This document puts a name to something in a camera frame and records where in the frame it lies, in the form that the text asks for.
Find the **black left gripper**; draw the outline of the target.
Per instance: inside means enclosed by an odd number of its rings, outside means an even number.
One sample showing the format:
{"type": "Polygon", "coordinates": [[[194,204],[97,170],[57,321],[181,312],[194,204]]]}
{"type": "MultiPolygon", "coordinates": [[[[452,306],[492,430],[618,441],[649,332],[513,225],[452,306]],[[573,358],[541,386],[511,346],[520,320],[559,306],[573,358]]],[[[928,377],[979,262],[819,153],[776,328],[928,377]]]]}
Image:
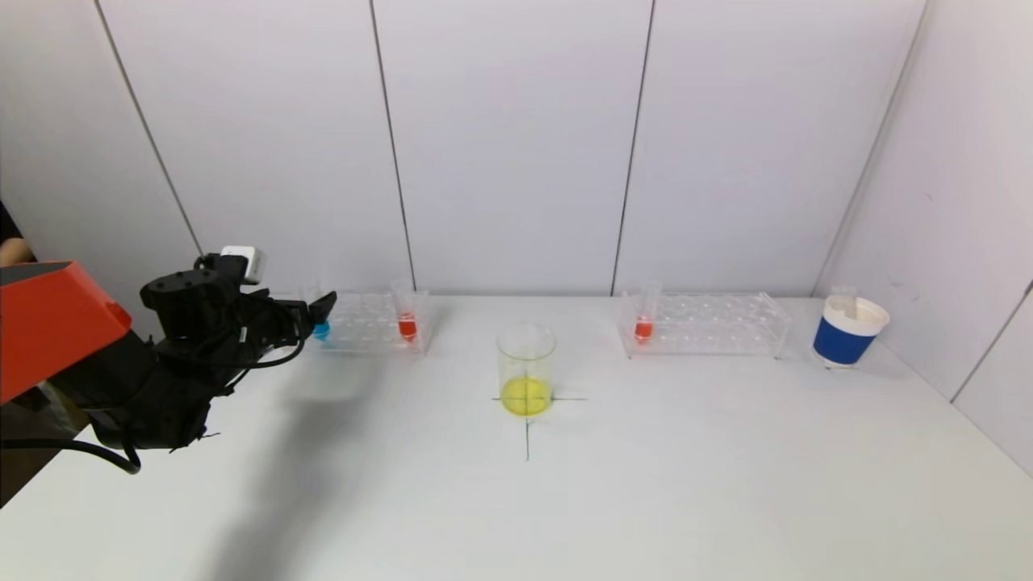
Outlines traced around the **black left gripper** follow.
{"type": "Polygon", "coordinates": [[[328,324],[338,300],[336,290],[310,302],[277,300],[268,295],[247,295],[251,309],[249,333],[254,332],[268,346],[295,346],[310,337],[313,326],[328,324]]]}

